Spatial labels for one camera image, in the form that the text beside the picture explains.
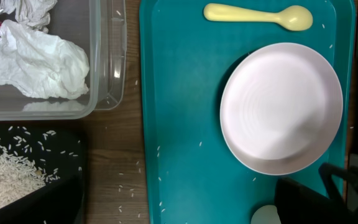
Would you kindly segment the white napkin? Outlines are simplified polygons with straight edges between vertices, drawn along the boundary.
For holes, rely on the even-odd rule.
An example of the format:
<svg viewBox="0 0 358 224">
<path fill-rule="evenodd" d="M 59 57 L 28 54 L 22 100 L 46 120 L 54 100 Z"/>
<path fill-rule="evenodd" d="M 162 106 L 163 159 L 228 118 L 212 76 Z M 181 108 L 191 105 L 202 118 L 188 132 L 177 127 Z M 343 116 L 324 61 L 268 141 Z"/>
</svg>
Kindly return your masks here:
<svg viewBox="0 0 358 224">
<path fill-rule="evenodd" d="M 77 99 L 89 91 L 85 51 L 50 35 L 50 10 L 56 0 L 1 1 L 15 19 L 0 25 L 0 86 L 12 85 L 30 98 Z"/>
</svg>

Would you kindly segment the white rice pile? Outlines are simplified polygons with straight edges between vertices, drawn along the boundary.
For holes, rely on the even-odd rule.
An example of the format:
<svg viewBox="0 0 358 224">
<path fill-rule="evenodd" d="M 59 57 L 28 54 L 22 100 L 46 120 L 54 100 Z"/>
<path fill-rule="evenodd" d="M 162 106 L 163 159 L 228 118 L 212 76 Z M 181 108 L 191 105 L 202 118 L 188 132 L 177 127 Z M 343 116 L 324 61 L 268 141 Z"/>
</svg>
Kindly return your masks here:
<svg viewBox="0 0 358 224">
<path fill-rule="evenodd" d="M 81 175 L 85 143 L 68 131 L 0 125 L 0 208 Z"/>
</svg>

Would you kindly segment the yellow plastic spoon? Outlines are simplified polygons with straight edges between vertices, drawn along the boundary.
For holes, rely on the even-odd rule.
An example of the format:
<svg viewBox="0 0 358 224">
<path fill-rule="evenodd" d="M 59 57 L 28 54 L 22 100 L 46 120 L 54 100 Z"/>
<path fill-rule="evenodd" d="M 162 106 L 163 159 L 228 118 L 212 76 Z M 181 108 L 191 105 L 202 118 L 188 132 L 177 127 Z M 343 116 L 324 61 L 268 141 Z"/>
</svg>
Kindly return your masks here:
<svg viewBox="0 0 358 224">
<path fill-rule="evenodd" d="M 303 31 L 313 25 L 313 16 L 303 6 L 290 6 L 280 12 L 264 12 L 225 4 L 209 3 L 204 17 L 216 22 L 271 22 L 290 31 Z"/>
</svg>

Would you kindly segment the white plastic cup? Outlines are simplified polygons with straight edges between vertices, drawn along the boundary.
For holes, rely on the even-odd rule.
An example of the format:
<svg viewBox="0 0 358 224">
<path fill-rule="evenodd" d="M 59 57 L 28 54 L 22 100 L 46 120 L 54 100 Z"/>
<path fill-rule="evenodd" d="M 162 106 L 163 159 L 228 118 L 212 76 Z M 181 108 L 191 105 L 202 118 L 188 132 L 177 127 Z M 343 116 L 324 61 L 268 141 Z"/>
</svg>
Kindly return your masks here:
<svg viewBox="0 0 358 224">
<path fill-rule="evenodd" d="M 281 224 L 276 206 L 265 205 L 257 209 L 250 220 L 250 224 Z"/>
</svg>

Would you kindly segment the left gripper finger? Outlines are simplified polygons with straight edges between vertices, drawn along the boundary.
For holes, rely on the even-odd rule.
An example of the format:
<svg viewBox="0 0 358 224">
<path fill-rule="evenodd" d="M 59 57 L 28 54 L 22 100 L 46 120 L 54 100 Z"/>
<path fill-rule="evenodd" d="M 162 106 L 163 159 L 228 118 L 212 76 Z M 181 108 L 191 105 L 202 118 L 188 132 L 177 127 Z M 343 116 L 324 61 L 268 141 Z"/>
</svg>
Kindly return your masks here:
<svg viewBox="0 0 358 224">
<path fill-rule="evenodd" d="M 358 194 L 358 167 L 347 170 L 324 163 L 319 174 L 326 188 L 325 197 L 289 178 L 278 179 L 274 203 L 282 223 L 357 223 L 358 207 L 351 211 L 333 182 L 337 176 L 346 180 Z"/>
</svg>

